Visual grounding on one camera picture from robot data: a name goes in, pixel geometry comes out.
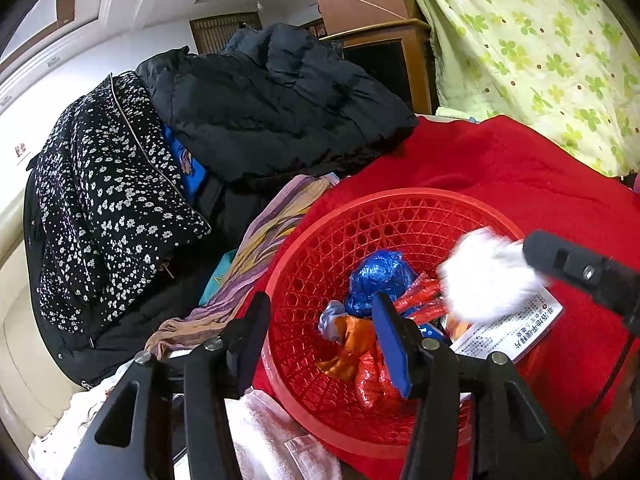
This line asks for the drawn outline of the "white purple medicine box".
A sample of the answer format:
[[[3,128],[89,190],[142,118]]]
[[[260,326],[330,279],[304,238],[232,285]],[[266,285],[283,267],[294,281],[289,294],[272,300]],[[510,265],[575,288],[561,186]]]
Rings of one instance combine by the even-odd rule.
[[[451,350],[459,356],[484,360],[501,352],[518,362],[532,350],[564,313],[564,307],[547,289],[530,298],[518,312],[490,323],[475,323]]]

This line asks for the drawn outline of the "large white tissue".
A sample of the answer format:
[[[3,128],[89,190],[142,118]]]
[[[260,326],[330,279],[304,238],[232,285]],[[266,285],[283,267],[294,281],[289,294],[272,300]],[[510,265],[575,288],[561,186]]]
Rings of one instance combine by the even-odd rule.
[[[526,262],[523,243],[489,228],[462,235],[437,275],[448,312],[471,323],[518,312],[546,286]]]

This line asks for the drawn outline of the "red plastic bag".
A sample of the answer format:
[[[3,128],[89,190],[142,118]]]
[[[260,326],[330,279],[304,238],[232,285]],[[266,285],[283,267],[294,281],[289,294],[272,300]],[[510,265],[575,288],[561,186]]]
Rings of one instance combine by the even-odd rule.
[[[418,326],[423,337],[433,337],[445,344],[450,343],[450,339],[439,326],[439,320],[446,314],[446,308],[437,278],[432,278],[426,272],[420,273],[393,304],[401,318]],[[360,356],[355,388],[358,401],[366,410],[390,414],[409,411],[410,402],[393,386],[379,341],[373,350]]]

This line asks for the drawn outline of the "orange wrapper bundle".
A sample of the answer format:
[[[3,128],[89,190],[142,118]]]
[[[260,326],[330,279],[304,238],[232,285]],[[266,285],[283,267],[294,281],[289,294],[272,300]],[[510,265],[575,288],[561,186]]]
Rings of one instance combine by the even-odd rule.
[[[332,359],[319,362],[316,367],[329,377],[352,382],[357,375],[360,358],[375,347],[373,322],[368,318],[339,315],[329,322],[326,334],[332,341],[339,342],[341,349]]]

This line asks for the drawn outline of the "blue plastic bag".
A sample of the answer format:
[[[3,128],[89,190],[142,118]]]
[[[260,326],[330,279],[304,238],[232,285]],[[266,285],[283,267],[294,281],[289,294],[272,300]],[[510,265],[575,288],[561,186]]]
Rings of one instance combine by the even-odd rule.
[[[370,318],[372,301],[379,292],[396,300],[417,277],[401,252],[387,249],[372,252],[349,277],[346,312],[356,318]]]

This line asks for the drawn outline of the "small white tissue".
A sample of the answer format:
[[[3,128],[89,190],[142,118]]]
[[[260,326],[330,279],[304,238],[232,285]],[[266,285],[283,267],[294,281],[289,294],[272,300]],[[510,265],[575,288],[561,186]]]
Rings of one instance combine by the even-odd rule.
[[[346,321],[344,304],[331,300],[320,314],[318,331],[325,340],[342,344],[346,333]]]

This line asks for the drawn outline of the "beige leather sofa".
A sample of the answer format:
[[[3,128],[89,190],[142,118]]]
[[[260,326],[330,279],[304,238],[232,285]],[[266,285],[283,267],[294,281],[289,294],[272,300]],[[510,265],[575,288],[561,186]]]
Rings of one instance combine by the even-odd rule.
[[[1,211],[1,421],[25,451],[70,406],[80,387],[55,364],[32,313],[23,238],[24,193]]]

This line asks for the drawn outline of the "white towel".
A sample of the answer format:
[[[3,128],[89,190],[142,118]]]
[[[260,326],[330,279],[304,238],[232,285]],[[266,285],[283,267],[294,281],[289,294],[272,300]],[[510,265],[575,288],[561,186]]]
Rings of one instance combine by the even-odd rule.
[[[43,437],[29,445],[27,460],[40,478],[59,479],[93,419],[126,372],[126,364],[88,391],[72,395],[70,407]],[[338,459],[262,390],[228,400],[231,437],[244,479],[341,479]]]

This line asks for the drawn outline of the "red plastic mesh basket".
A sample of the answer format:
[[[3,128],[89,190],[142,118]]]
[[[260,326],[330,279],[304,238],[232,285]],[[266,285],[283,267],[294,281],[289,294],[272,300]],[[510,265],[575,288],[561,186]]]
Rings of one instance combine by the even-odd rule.
[[[262,360],[277,399],[296,422],[341,452],[399,460],[416,409],[367,408],[356,380],[335,369],[341,320],[368,318],[378,291],[367,272],[401,296],[414,279],[435,276],[463,234],[479,228],[518,240],[497,209],[460,193],[398,188],[337,206],[286,248],[266,285],[271,321]]]

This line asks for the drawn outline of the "black white floral garment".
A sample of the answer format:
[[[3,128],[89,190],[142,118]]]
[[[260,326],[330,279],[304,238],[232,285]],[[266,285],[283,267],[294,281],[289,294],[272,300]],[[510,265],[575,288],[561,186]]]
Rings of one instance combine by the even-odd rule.
[[[184,198],[160,118],[131,72],[70,104],[29,169],[32,310],[56,366],[92,387],[198,303],[212,229]]]

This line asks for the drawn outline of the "green floral quilt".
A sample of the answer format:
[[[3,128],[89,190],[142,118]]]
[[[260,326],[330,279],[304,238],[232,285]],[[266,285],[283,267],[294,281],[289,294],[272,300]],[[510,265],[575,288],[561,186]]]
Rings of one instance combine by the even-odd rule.
[[[438,114],[508,116],[608,177],[639,170],[639,55],[603,0],[416,0]]]

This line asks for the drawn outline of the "striped purple tan scarf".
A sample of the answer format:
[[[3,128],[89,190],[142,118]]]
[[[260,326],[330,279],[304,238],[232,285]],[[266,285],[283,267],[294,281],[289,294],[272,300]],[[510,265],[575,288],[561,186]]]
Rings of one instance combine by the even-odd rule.
[[[236,317],[258,278],[311,206],[340,183],[335,174],[294,177],[250,224],[220,286],[186,318],[170,318],[148,339],[145,350],[161,359],[219,335]]]

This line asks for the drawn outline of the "wooden cabinet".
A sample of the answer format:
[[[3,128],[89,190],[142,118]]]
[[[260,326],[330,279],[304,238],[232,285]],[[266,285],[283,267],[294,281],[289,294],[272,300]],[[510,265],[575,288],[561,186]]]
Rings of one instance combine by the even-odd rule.
[[[399,96],[416,114],[437,105],[430,45],[431,27],[417,18],[337,32],[322,41],[338,44],[347,61]]]

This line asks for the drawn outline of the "black puffer jacket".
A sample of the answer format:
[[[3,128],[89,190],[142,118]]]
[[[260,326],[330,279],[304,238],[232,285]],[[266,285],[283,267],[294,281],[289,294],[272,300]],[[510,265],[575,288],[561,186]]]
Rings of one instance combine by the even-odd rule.
[[[226,183],[353,174],[418,123],[365,70],[291,25],[241,28],[219,53],[169,50],[136,73],[160,120]]]

